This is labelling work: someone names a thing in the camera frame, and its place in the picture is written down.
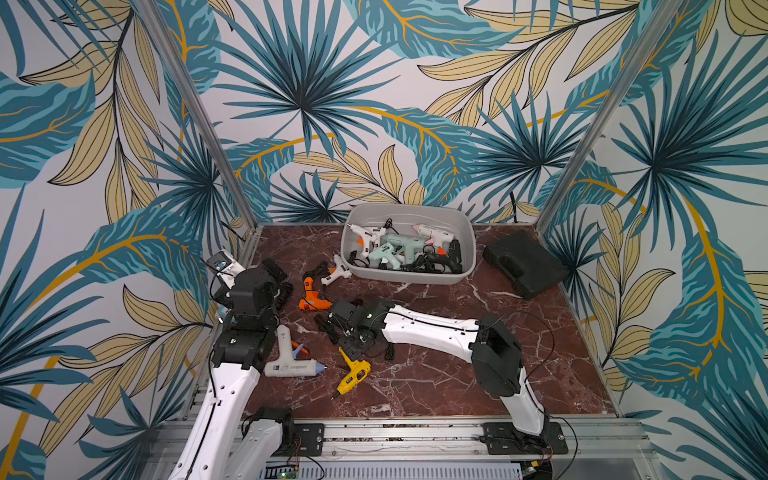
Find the small mint glue gun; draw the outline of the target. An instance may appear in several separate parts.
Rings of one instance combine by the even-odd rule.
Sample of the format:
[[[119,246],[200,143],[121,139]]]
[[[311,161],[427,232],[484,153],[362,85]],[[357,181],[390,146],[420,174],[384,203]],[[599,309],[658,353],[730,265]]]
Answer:
[[[403,262],[398,258],[397,248],[389,242],[372,250],[368,254],[368,258],[371,262],[379,261],[390,265],[393,270],[400,270],[403,265]]]

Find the white pink glue gun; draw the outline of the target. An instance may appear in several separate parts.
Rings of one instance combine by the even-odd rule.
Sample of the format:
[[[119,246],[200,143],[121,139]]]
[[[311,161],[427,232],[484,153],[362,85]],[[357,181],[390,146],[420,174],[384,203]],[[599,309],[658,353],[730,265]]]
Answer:
[[[452,232],[441,227],[414,224],[412,228],[418,235],[428,238],[426,244],[433,245],[436,248],[447,247],[455,239],[455,235]]]

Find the large white blue glue gun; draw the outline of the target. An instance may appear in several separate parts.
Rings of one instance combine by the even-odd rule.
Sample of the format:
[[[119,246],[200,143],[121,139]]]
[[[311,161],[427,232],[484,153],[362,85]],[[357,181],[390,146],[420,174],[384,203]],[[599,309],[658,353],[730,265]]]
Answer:
[[[293,346],[290,329],[279,325],[276,329],[279,355],[276,360],[268,362],[263,374],[272,378],[315,377],[325,371],[326,367],[315,359],[299,360],[297,358],[303,344]]]

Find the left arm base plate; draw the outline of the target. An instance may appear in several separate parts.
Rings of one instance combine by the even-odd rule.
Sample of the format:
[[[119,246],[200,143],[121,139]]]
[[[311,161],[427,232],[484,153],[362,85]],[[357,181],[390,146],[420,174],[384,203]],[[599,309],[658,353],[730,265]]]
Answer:
[[[318,457],[323,452],[324,439],[325,425],[323,423],[281,425],[281,443],[272,457]]]

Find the small white orange glue gun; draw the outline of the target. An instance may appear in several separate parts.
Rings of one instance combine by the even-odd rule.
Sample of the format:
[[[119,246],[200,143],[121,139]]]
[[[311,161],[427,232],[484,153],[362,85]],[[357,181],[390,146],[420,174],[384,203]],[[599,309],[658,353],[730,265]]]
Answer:
[[[387,234],[386,227],[363,227],[356,224],[347,224],[347,227],[359,236],[358,243],[363,246],[365,251],[372,251],[381,245],[384,235]]]

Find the large mint glue gun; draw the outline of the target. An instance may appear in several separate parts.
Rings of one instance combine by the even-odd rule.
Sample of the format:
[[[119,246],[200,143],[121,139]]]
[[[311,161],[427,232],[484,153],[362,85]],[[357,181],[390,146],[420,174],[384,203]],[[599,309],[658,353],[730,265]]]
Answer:
[[[403,266],[412,264],[417,256],[423,252],[427,239],[419,236],[404,236],[387,234],[382,238],[384,243],[391,243],[397,248],[397,255],[403,256]]]

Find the yellow black glue gun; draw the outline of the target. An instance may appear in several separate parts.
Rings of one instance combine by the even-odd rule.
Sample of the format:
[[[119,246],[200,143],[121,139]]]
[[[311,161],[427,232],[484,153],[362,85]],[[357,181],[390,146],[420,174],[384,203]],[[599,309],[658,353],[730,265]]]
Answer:
[[[339,348],[339,352],[341,353],[347,367],[349,368],[349,372],[339,382],[335,393],[331,396],[332,400],[335,400],[336,398],[351,392],[355,387],[357,387],[367,378],[371,371],[371,364],[368,361],[351,360],[342,348]]]

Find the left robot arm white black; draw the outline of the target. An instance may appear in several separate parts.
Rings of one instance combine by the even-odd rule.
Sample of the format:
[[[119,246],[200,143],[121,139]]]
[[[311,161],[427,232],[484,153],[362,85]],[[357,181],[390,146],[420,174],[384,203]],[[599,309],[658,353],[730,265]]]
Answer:
[[[241,265],[221,250],[205,261],[221,286],[213,299],[225,307],[223,330],[214,342],[204,403],[172,479],[222,479],[245,406],[275,344],[279,310],[293,287],[271,259]]]

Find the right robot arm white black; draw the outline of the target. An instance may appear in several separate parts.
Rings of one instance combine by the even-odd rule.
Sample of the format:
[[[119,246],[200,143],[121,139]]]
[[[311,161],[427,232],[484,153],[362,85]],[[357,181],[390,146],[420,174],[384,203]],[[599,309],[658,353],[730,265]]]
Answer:
[[[501,399],[518,432],[543,435],[548,425],[545,408],[530,385],[522,347],[500,317],[447,318],[392,302],[357,306],[338,301],[330,307],[327,319],[340,329],[339,346],[351,360],[360,359],[379,344],[408,344],[471,364],[477,384]]]

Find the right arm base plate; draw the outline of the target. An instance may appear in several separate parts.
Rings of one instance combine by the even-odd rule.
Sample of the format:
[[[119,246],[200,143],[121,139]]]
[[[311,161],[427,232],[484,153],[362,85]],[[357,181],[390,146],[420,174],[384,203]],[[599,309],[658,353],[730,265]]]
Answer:
[[[478,440],[489,455],[533,455],[549,457],[569,452],[561,425],[546,421],[541,434],[523,433],[511,422],[487,422],[482,424]]]

